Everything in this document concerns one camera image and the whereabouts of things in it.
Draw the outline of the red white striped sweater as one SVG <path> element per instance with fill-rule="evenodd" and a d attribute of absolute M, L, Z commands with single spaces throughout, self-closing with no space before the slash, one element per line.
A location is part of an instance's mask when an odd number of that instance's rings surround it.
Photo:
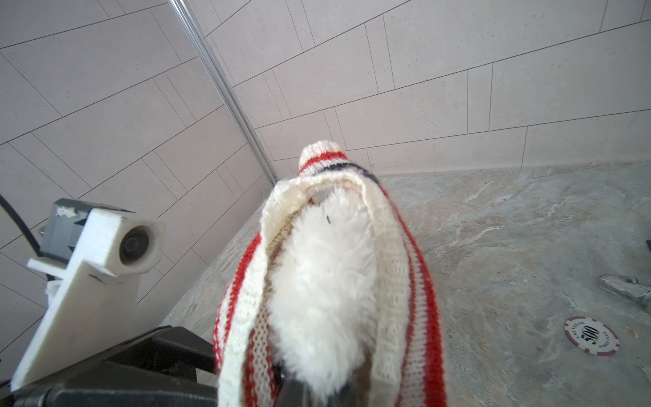
<path fill-rule="evenodd" d="M 276 184 L 260 229 L 242 257 L 217 311 L 213 342 L 220 406 L 276 406 L 269 318 L 271 259 L 303 209 L 327 188 L 351 188 L 368 211 L 379 257 L 379 332 L 371 355 L 373 406 L 448 403 L 443 340 L 432 277 L 414 236 L 373 174 L 331 141 L 305 147 L 295 178 Z"/>

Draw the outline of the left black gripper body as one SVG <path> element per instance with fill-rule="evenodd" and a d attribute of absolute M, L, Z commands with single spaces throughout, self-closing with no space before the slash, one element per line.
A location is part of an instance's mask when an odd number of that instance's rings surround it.
<path fill-rule="evenodd" d="M 184 327 L 159 327 L 23 388 L 1 386 L 2 406 L 216 406 L 211 343 Z"/>

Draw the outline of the white teddy bear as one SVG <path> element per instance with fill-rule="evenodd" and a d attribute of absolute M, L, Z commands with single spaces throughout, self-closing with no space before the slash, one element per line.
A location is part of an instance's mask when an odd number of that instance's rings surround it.
<path fill-rule="evenodd" d="M 360 193 L 332 188 L 292 221 L 266 307 L 275 358 L 306 405 L 357 404 L 376 343 L 378 274 Z"/>

